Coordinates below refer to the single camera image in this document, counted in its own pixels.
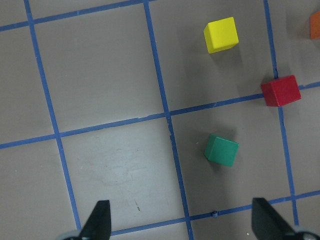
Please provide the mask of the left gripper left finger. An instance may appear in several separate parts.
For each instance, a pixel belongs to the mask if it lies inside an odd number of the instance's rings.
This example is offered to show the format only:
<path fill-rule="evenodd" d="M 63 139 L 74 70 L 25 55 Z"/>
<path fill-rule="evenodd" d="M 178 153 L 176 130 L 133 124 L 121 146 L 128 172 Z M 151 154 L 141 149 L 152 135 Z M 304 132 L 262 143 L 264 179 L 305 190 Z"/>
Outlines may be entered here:
<path fill-rule="evenodd" d="M 78 235 L 79 240 L 109 240 L 112 232 L 109 200 L 99 200 Z"/>

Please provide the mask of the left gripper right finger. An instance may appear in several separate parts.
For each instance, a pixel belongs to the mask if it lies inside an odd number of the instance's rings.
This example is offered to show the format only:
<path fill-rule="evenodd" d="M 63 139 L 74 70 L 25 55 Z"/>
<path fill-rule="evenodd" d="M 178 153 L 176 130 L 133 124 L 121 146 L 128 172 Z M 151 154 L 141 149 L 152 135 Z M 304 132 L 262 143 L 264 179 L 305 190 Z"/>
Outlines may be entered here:
<path fill-rule="evenodd" d="M 296 232 L 262 197 L 252 199 L 251 228 L 258 240 L 295 240 Z"/>

